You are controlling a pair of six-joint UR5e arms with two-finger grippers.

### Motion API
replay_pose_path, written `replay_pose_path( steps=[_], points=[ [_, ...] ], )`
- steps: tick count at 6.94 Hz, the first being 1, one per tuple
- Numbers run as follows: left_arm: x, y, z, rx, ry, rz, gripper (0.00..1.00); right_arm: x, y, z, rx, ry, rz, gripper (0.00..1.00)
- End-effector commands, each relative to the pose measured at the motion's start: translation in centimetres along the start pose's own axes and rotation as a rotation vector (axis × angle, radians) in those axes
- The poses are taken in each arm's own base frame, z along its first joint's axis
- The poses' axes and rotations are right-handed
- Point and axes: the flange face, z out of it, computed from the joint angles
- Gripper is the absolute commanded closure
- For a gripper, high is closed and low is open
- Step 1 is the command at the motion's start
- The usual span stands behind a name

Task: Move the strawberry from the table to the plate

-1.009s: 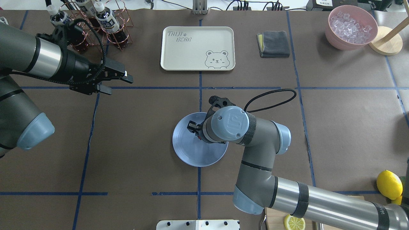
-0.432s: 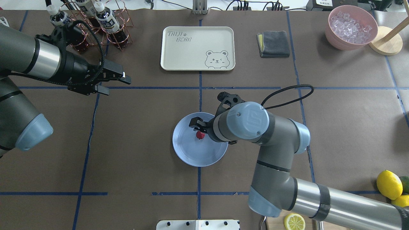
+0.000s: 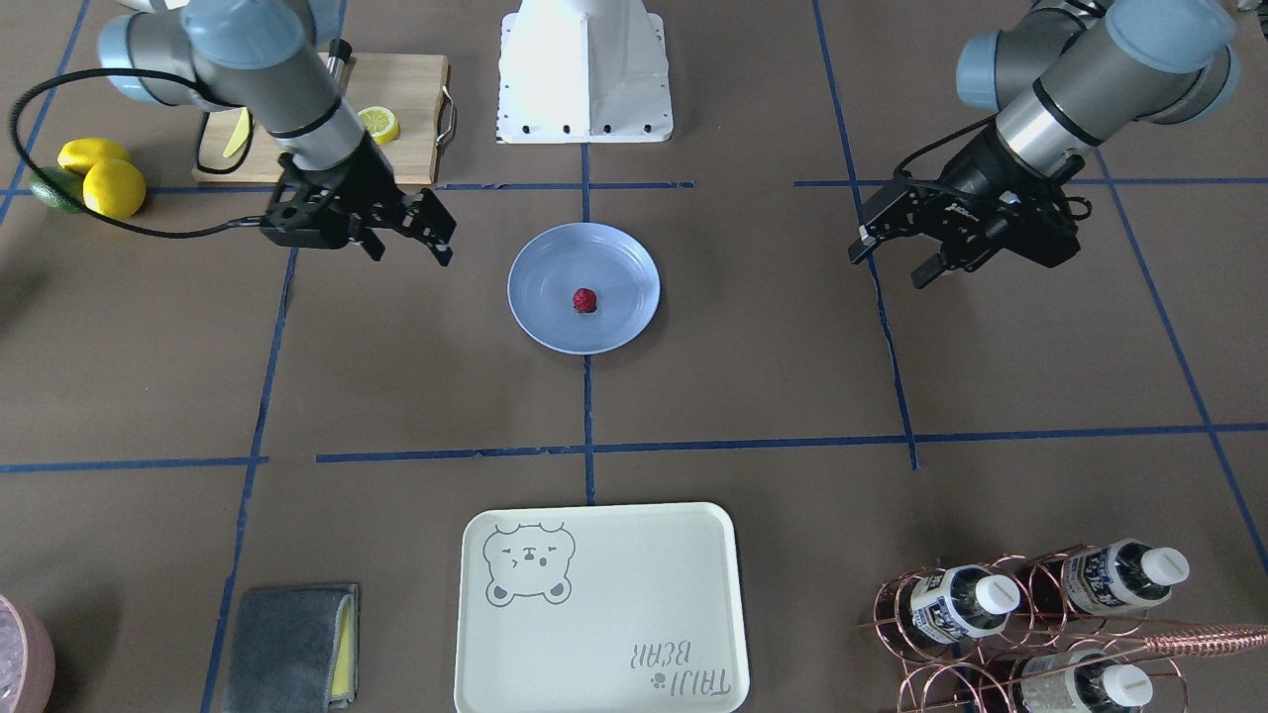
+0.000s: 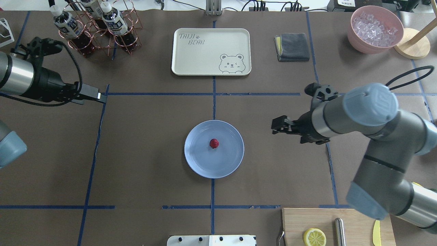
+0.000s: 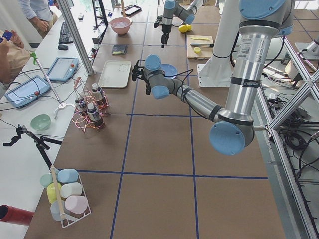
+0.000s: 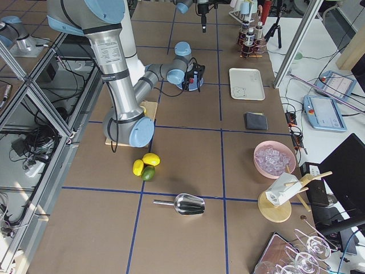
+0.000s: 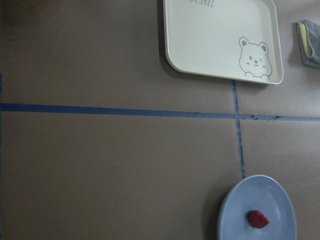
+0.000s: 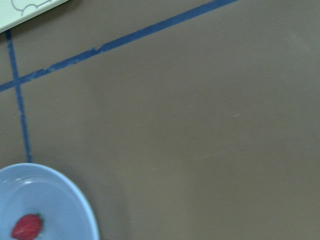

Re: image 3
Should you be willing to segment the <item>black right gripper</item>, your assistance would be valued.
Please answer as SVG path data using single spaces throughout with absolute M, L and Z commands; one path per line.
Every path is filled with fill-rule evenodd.
M 456 218 L 430 188 L 399 190 L 369 134 L 333 167 L 299 167 L 294 154 L 281 154 L 279 165 L 281 176 L 260 218 L 260 231 L 273 244 L 321 250 L 354 244 L 378 263 L 385 244 L 375 230 L 392 230 L 427 247 L 440 266 L 450 265 Z

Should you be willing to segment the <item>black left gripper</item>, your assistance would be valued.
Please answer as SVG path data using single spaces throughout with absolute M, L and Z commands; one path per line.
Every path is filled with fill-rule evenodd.
M 937 241 L 938 252 L 910 271 L 910 284 L 923 291 L 946 271 L 978 270 L 1002 250 L 1049 269 L 1082 251 L 1077 225 L 1090 217 L 1092 206 L 1064 192 L 1085 166 L 1082 154 L 1065 154 L 1052 176 L 1037 174 L 1011 154 L 995 128 L 980 127 L 938 178 L 921 180 L 907 171 L 967 132 L 961 128 L 898 162 L 896 176 L 862 203 L 850 263 L 896 239 Z

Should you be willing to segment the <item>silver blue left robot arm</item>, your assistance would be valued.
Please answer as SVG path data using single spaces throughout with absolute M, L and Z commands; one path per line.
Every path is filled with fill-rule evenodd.
M 1134 122 L 1187 126 L 1231 98 L 1236 24 L 1216 1 L 1038 1 L 1009 30 L 973 37 L 956 66 L 960 100 L 988 110 L 940 175 L 907 159 L 862 206 L 851 263 L 896 239 L 937 252 L 910 273 L 923 288 L 999 252 L 1058 266 L 1082 249 L 1064 186 Z

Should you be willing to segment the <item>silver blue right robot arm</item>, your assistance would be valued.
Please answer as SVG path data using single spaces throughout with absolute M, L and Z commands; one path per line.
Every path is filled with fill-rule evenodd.
M 380 260 L 377 230 L 392 230 L 448 265 L 456 219 L 431 190 L 399 190 L 320 57 L 336 36 L 335 1 L 190 1 L 110 20 L 98 57 L 137 101 L 250 110 L 281 150 L 281 175 L 257 221 L 278 247 L 358 245 Z

